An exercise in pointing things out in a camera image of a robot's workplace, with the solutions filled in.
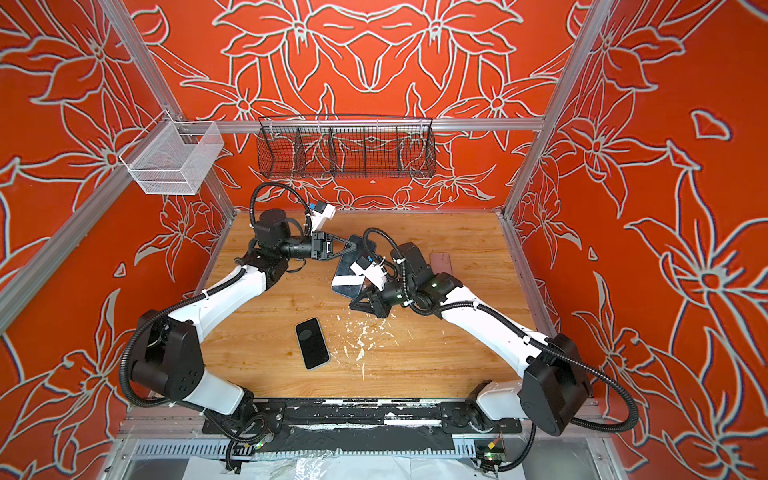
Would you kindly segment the pink clear phone case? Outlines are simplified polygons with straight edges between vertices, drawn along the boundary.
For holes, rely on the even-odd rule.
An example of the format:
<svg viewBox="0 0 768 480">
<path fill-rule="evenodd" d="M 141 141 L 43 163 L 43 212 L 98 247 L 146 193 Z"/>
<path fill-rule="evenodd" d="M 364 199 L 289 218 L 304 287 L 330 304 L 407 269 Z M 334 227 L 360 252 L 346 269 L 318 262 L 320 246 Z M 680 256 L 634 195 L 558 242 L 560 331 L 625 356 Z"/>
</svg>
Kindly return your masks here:
<svg viewBox="0 0 768 480">
<path fill-rule="evenodd" d="M 453 273 L 451 257 L 445 252 L 433 252 L 430 254 L 429 260 L 431 269 L 435 275 L 446 273 L 451 275 Z"/>
</svg>

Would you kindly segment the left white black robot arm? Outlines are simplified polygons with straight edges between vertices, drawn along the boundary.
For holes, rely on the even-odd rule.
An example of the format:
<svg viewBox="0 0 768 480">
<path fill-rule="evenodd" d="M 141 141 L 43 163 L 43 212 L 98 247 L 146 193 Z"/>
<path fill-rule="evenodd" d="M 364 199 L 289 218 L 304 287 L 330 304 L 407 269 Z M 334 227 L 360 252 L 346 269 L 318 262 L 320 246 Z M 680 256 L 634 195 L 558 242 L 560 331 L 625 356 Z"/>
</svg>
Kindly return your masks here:
<svg viewBox="0 0 768 480">
<path fill-rule="evenodd" d="M 291 261 L 329 261 L 355 251 L 354 243 L 323 231 L 335 214 L 330 204 L 313 204 L 298 234 L 292 234 L 294 221 L 285 211 L 262 212 L 252 221 L 254 237 L 230 274 L 195 297 L 146 312 L 120 358 L 119 383 L 128 401 L 143 408 L 176 403 L 244 416 L 251 393 L 209 372 L 201 345 L 231 314 L 273 287 Z"/>
</svg>

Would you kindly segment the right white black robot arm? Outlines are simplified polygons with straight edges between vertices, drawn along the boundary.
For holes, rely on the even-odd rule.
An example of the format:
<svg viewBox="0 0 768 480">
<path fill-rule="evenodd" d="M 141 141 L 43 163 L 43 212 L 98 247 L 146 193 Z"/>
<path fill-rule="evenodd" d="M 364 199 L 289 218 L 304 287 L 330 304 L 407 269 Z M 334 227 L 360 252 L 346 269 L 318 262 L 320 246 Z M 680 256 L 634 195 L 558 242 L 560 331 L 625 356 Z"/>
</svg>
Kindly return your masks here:
<svg viewBox="0 0 768 480">
<path fill-rule="evenodd" d="M 551 436 L 561 435 L 591 392 L 575 344 L 563 335 L 549 338 L 491 308 L 452 274 L 434 272 L 412 243 L 401 245 L 394 256 L 396 273 L 390 276 L 384 260 L 362 247 L 344 255 L 364 286 L 351 309 L 385 318 L 400 305 L 461 328 L 518 377 L 480 385 L 470 404 L 489 420 L 529 420 Z"/>
</svg>

